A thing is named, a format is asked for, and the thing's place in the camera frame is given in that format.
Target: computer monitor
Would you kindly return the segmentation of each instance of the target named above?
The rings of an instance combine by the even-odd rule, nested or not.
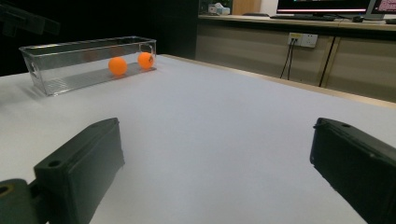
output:
[[[376,0],[372,14],[396,14],[396,0]]]
[[[370,0],[278,0],[276,14],[361,14]]]

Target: tabletop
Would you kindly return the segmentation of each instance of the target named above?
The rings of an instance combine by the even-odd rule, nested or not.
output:
[[[125,165],[102,223],[365,223],[309,161],[318,118],[396,146],[396,106],[158,55],[157,70],[47,97],[28,74],[0,78],[0,179],[118,118]]]

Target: power outlet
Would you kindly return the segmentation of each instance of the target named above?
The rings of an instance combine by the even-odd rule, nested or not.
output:
[[[318,36],[304,34],[301,39],[301,47],[314,48],[317,45]]]
[[[294,46],[300,46],[302,38],[303,38],[303,34],[290,33],[289,34],[288,45],[292,44],[291,40],[294,39],[294,41],[295,41],[294,42]]]

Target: ping pong ball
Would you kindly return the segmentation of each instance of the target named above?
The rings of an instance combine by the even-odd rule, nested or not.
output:
[[[137,62],[144,69],[149,69],[154,64],[154,58],[150,53],[141,52],[137,57]]]
[[[115,57],[108,61],[108,69],[116,76],[120,76],[126,72],[128,65],[121,57]]]

